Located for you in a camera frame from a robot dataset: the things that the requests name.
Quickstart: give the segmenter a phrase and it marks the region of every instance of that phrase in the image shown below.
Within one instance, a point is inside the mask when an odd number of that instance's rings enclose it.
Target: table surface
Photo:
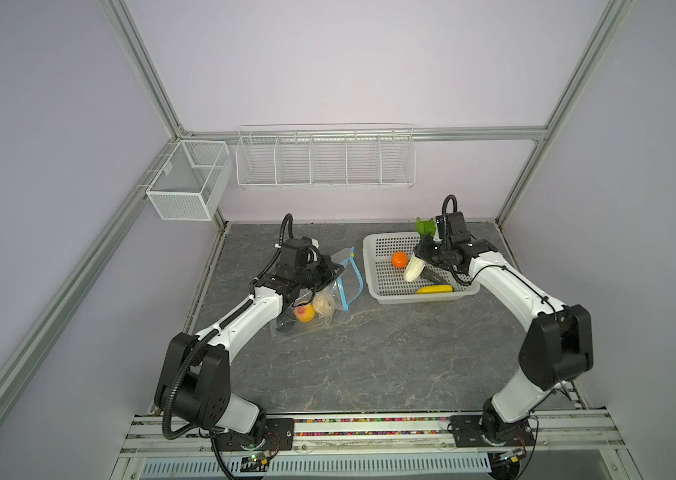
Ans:
[[[496,225],[469,223],[506,256]],[[414,230],[412,224],[307,224],[295,237],[319,241],[323,254],[371,234]],[[233,224],[215,266],[195,330],[217,321],[247,295],[247,283],[274,253],[279,225]],[[452,302],[381,305],[367,292],[331,324],[275,342],[258,331],[231,365],[232,392],[269,412],[481,410],[518,368],[524,331],[484,287]],[[568,409],[561,394],[541,409]]]

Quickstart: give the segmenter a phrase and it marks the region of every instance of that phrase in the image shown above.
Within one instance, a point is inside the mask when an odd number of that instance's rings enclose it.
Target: mesh basket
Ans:
[[[418,278],[415,282],[407,282],[404,278],[405,269],[391,264],[391,256],[396,252],[405,252],[412,256],[412,249],[420,241],[418,232],[402,232],[398,234],[368,235],[362,243],[362,253],[365,258],[365,279],[370,295],[378,303],[413,303],[413,302],[445,302],[457,300],[466,295],[473,295],[479,291],[479,283],[471,286],[462,286],[455,282],[452,275],[435,266],[427,266],[450,282],[452,293],[427,293],[416,295],[418,289],[431,283]]]
[[[237,180],[243,188],[412,187],[412,129],[243,135]]]
[[[212,220],[232,169],[226,142],[181,140],[146,195],[165,220]]]

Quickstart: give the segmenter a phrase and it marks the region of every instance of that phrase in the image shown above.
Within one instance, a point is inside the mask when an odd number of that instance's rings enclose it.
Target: white wire rack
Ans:
[[[356,188],[415,184],[415,146],[410,125],[292,132],[275,128],[269,126],[260,133],[244,133],[245,128],[239,128],[240,187]]]
[[[165,220],[212,220],[231,170],[226,142],[180,140],[146,195]]]

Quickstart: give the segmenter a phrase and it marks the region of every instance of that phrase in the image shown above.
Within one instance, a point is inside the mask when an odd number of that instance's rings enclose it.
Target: white plastic basket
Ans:
[[[412,128],[241,134],[237,180],[243,188],[409,188],[415,184]]]
[[[471,286],[458,284],[449,272],[434,266],[428,266],[443,279],[450,282],[452,293],[426,293],[416,295],[421,287],[431,283],[418,278],[415,282],[406,282],[405,269],[391,264],[391,257],[396,252],[405,252],[412,256],[412,249],[420,241],[418,232],[402,232],[397,234],[368,235],[362,242],[362,253],[365,258],[365,280],[367,290],[378,303],[414,303],[414,302],[445,302],[457,300],[466,295],[473,295],[479,291],[479,283]]]
[[[180,140],[146,195],[165,220],[212,220],[232,170],[226,142]]]

